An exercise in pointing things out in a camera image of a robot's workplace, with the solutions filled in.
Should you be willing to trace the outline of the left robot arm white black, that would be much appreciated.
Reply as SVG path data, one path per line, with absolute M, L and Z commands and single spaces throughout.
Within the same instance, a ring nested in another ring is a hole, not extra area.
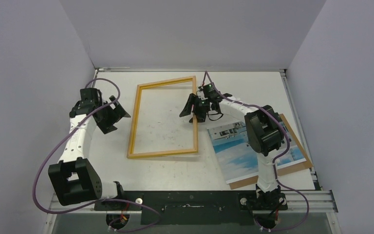
M 120 119 L 130 117 L 120 103 L 109 105 L 96 88 L 80 90 L 81 99 L 69 113 L 70 133 L 65 149 L 48 168 L 48 175 L 61 205 L 107 199 L 114 210 L 125 206 L 126 197 L 118 181 L 103 182 L 88 157 L 94 131 L 103 134 L 116 131 Z

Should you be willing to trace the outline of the yellow picture frame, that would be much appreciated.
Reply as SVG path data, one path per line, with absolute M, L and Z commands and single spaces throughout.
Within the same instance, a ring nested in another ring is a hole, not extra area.
M 196 116 L 193 116 L 193 147 L 191 149 L 134 153 L 142 91 L 146 89 L 158 88 L 161 86 L 174 85 L 174 84 L 187 83 L 187 82 L 192 83 L 192 92 L 195 93 L 197 90 L 197 79 L 195 76 L 173 78 L 173 79 L 167 79 L 167 80 L 155 81 L 155 82 L 137 85 L 134 107 L 133 107 L 133 115 L 132 115 L 132 121 L 131 121 L 130 137 L 129 137 L 128 150 L 127 150 L 128 159 L 142 159 L 142 158 L 153 158 L 153 157 L 162 157 L 162 156 L 186 155 L 186 154 L 196 154 L 199 152 L 198 121 L 197 121 Z

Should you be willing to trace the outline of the sky and building photo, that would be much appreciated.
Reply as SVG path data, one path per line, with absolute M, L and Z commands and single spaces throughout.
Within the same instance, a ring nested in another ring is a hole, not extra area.
M 227 184 L 258 175 L 257 156 L 250 146 L 244 122 L 234 122 L 207 129 L 216 159 Z

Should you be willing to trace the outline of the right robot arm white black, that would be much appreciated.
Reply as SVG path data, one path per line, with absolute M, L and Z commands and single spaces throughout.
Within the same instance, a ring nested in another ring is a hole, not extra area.
M 247 142 L 257 154 L 258 181 L 256 183 L 256 205 L 261 210 L 287 210 L 287 200 L 278 181 L 276 160 L 283 156 L 270 155 L 279 150 L 282 141 L 290 143 L 280 124 L 280 116 L 269 105 L 260 107 L 245 104 L 229 93 L 222 94 L 213 83 L 199 87 L 204 95 L 191 93 L 179 114 L 180 117 L 195 117 L 198 122 L 205 122 L 210 111 L 228 115 L 244 123 Z

